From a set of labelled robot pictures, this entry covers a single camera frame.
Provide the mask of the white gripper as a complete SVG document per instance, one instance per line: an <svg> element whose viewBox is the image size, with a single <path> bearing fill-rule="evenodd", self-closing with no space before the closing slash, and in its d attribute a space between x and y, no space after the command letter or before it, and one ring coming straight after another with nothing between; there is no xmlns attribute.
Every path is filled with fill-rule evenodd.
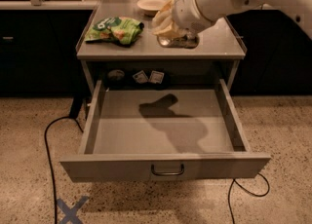
<svg viewBox="0 0 312 224"><path fill-rule="evenodd" d="M152 33L170 39L185 36L186 30L200 33L233 12L232 0L167 0L152 20Z"/></svg>

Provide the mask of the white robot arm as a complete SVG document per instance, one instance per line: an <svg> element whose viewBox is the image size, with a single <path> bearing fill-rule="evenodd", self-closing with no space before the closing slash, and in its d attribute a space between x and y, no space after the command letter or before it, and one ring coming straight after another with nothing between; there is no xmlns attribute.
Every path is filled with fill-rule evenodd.
<svg viewBox="0 0 312 224"><path fill-rule="evenodd" d="M153 34L165 38L197 34L219 19L267 4L312 37L312 0L167 0L152 20Z"/></svg>

